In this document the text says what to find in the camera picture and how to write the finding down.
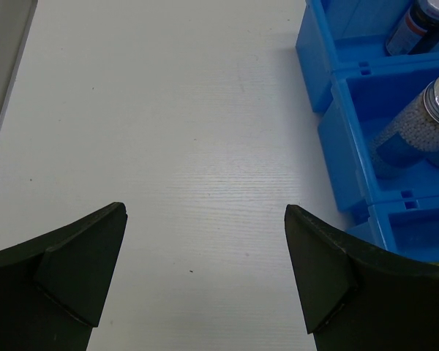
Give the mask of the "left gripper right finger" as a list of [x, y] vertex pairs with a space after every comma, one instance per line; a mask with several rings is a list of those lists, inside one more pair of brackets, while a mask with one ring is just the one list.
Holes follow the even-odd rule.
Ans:
[[439, 350], [439, 263], [388, 252], [298, 205], [287, 206], [284, 221], [319, 350]]

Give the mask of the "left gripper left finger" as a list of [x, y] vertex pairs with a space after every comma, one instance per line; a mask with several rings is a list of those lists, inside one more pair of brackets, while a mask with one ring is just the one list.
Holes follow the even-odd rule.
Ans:
[[85, 350], [127, 225], [114, 202], [0, 251], [0, 350]]

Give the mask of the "silver-lid spice jar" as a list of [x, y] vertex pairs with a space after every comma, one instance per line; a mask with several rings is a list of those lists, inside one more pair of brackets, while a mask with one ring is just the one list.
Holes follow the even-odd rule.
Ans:
[[369, 142], [378, 178], [396, 178], [439, 152], [439, 77]]

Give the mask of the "red-lid spice jar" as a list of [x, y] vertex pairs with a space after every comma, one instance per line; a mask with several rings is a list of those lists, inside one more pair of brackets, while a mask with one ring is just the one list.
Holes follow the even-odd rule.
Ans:
[[414, 1], [385, 43], [389, 56], [430, 52], [439, 43], [439, 0]]

